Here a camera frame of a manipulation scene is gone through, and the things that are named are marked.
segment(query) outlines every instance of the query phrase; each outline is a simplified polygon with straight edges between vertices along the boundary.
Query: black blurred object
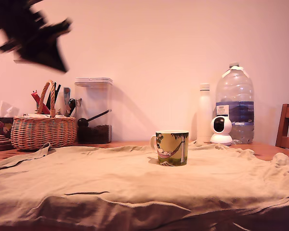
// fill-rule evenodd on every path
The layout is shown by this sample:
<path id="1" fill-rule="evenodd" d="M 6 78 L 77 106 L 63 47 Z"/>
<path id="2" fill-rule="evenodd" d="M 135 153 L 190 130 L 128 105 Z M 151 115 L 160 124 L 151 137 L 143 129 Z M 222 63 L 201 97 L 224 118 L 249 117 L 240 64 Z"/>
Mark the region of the black blurred object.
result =
<path id="1" fill-rule="evenodd" d="M 58 97 L 58 93 L 59 93 L 59 90 L 60 90 L 60 87 L 61 87 L 61 85 L 59 84 L 58 85 L 58 88 L 57 88 L 57 90 L 56 90 L 56 85 L 57 85 L 57 83 L 55 82 L 54 83 L 54 103 L 56 103 L 56 100 L 57 100 L 57 97 Z M 51 92 L 49 92 L 49 96 L 48 96 L 48 100 L 47 100 L 47 103 L 46 103 L 46 107 L 48 107 L 48 109 L 50 110 L 50 94 L 51 94 Z"/>
<path id="2" fill-rule="evenodd" d="M 57 47 L 57 38 L 69 32 L 70 22 L 46 26 L 41 12 L 32 12 L 31 5 L 42 0 L 0 0 L 0 29 L 9 41 L 0 51 L 16 50 L 30 62 L 67 72 Z"/>
<path id="3" fill-rule="evenodd" d="M 75 107 L 76 107 L 76 101 L 75 101 L 74 99 L 70 99 L 68 106 L 69 106 L 69 108 L 71 109 L 70 112 L 69 112 L 69 114 L 68 114 L 68 117 L 70 117 L 71 114 L 72 114 L 72 112 L 73 112 L 73 110 L 74 110 Z"/>

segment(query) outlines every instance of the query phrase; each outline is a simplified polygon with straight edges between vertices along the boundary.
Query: tissue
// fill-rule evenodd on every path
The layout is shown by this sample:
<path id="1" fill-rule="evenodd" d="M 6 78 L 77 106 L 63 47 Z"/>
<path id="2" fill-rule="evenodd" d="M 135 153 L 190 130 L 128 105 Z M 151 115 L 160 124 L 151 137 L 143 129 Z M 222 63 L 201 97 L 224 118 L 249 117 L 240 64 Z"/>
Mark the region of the tissue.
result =
<path id="1" fill-rule="evenodd" d="M 13 107 L 5 101 L 0 102 L 0 117 L 14 117 L 19 113 L 19 108 Z"/>

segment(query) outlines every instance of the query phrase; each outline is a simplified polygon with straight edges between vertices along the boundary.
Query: white thermos bottle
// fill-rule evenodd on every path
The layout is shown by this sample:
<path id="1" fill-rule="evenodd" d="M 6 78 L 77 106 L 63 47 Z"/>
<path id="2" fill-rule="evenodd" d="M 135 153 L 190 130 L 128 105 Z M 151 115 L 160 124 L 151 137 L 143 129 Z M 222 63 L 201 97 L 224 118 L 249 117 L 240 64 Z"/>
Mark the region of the white thermos bottle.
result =
<path id="1" fill-rule="evenodd" d="M 200 98 L 197 111 L 197 141 L 210 142 L 212 136 L 211 121 L 213 109 L 210 97 L 210 84 L 200 84 Z"/>

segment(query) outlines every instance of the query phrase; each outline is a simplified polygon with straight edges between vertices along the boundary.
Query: security camera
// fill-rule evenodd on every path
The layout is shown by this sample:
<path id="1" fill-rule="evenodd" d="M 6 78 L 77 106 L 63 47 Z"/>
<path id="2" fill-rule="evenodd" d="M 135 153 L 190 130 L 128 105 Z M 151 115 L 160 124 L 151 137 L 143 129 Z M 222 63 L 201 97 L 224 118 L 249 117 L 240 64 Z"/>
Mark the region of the security camera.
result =
<path id="1" fill-rule="evenodd" d="M 223 145 L 231 145 L 232 138 L 229 135 L 232 128 L 231 121 L 226 116 L 217 116 L 211 121 L 211 130 L 213 135 L 211 137 L 212 143 L 221 143 Z"/>

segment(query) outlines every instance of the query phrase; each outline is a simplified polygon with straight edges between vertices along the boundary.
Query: wooden table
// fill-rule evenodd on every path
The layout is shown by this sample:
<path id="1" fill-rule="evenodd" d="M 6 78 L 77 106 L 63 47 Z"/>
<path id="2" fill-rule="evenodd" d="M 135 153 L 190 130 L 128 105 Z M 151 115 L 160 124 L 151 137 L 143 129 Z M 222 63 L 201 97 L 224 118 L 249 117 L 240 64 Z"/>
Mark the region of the wooden table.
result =
<path id="1" fill-rule="evenodd" d="M 126 145 L 136 145 L 136 146 L 145 146 L 149 145 L 149 141 L 126 141 L 126 142 L 118 142 L 114 141 L 108 144 L 77 144 L 75 143 L 74 146 L 90 146 L 90 147 L 99 147 L 99 148 L 113 148 L 113 147 L 120 147 Z M 257 158 L 265 161 L 272 160 L 273 156 L 276 153 L 284 153 L 289 156 L 289 149 L 278 148 L 275 146 L 271 146 L 268 144 L 263 144 L 259 142 L 253 142 L 252 144 L 235 144 L 231 145 L 231 148 L 241 148 L 245 149 L 252 149 L 255 152 Z M 6 159 L 8 157 L 20 154 L 28 154 L 32 153 L 30 151 L 19 151 L 16 149 L 8 150 L 8 151 L 1 151 L 0 152 L 0 160 Z"/>

